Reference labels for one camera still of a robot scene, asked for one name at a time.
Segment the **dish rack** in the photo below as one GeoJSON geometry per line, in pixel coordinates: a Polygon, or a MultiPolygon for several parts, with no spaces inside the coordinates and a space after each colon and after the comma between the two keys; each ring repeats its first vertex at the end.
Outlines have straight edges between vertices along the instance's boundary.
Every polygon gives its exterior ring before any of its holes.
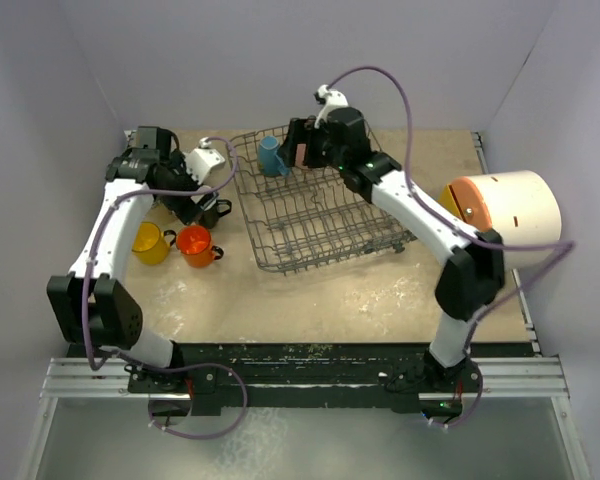
{"type": "MultiPolygon", "coordinates": [[[[373,132],[367,131],[379,150],[373,132]]],[[[335,169],[293,167],[286,177],[262,175],[258,144],[267,135],[282,144],[286,133],[287,126],[280,126],[231,139],[238,154],[238,198],[259,268],[298,272],[389,248],[399,253],[416,239],[393,217],[349,191],[335,169]]]]}

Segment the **gray wall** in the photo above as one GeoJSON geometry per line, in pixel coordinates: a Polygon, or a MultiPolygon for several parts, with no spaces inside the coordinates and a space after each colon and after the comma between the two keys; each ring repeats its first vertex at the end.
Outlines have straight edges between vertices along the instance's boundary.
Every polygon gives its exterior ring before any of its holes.
{"type": "MultiPolygon", "coordinates": [[[[487,126],[554,0],[61,0],[125,128],[271,127],[363,63],[404,81],[419,126],[487,126]]],[[[402,126],[373,74],[342,88],[375,126],[402,126]]]]}
{"type": "Polygon", "coordinates": [[[56,2],[0,1],[0,479],[64,349],[46,282],[85,242],[123,140],[56,2]]]}
{"type": "Polygon", "coordinates": [[[600,479],[600,0],[561,1],[489,126],[494,171],[530,168],[578,246],[529,294],[545,354],[563,361],[577,425],[600,479]]]}

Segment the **orange mug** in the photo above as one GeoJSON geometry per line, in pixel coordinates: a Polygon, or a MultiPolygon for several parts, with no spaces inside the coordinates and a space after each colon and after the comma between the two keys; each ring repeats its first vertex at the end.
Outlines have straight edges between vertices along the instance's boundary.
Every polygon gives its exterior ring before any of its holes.
{"type": "Polygon", "coordinates": [[[224,251],[211,243],[211,233],[200,225],[192,225],[180,230],[176,237],[176,247],[182,256],[194,268],[204,268],[214,260],[220,260],[224,251]]]}

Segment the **wooden tabletop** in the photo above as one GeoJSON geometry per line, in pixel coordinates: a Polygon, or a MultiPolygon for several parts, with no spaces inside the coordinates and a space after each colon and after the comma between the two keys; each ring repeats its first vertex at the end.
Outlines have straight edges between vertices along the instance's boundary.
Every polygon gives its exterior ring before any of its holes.
{"type": "MultiPolygon", "coordinates": [[[[245,131],[179,131],[183,150],[201,137],[233,137],[245,131]]],[[[376,131],[384,151],[404,156],[402,131],[376,131]]],[[[224,152],[221,145],[218,150],[224,152]]],[[[217,184],[228,167],[209,184],[217,184]]],[[[481,173],[468,131],[416,131],[415,181],[434,198],[462,175],[481,173]]],[[[439,307],[433,291],[440,265],[419,242],[400,254],[386,251],[285,275],[258,269],[235,186],[221,191],[233,212],[212,230],[225,257],[205,269],[189,267],[172,249],[157,266],[129,260],[125,286],[155,331],[180,342],[429,342],[439,307]]],[[[163,207],[147,220],[176,231],[182,224],[163,207]]],[[[485,319],[476,340],[528,341],[519,303],[485,319]]]]}

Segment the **cup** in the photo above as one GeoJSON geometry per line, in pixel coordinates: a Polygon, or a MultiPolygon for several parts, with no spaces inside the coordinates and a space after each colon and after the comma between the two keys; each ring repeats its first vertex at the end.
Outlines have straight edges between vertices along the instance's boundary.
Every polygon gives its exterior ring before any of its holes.
{"type": "Polygon", "coordinates": [[[198,225],[211,230],[216,226],[218,220],[231,213],[231,208],[232,205],[230,200],[216,200],[210,207],[202,212],[202,216],[198,220],[198,225]]]}
{"type": "Polygon", "coordinates": [[[275,177],[280,174],[285,177],[291,173],[289,167],[278,155],[280,142],[274,136],[267,135],[258,145],[258,166],[263,175],[275,177]]]}
{"type": "Polygon", "coordinates": [[[211,233],[200,225],[191,225],[180,230],[176,237],[176,247],[194,268],[208,267],[224,256],[224,251],[211,242],[211,233]]]}
{"type": "Polygon", "coordinates": [[[176,235],[173,230],[163,232],[155,223],[142,222],[131,251],[145,265],[157,265],[169,255],[171,246],[176,242],[176,235]],[[164,238],[166,236],[174,238],[167,243],[164,238]]]}

